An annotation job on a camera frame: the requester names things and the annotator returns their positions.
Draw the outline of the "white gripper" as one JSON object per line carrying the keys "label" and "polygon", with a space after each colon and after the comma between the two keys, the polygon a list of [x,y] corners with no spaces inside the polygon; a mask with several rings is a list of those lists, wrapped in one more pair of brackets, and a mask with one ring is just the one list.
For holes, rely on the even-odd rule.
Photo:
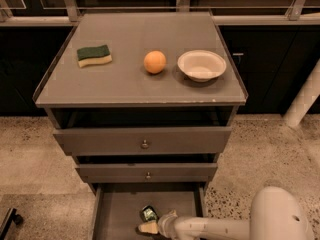
{"label": "white gripper", "polygon": [[178,217],[176,210],[171,210],[159,219],[158,224],[156,221],[148,221],[140,224],[138,229],[142,233],[160,233],[171,240],[182,240],[181,222],[182,218]]}

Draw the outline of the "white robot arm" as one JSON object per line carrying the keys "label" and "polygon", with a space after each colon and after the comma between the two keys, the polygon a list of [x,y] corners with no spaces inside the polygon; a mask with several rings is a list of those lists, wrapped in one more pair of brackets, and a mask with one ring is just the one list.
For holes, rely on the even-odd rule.
{"label": "white robot arm", "polygon": [[239,115],[206,190],[207,215],[149,223],[170,240],[319,240],[319,118]]}

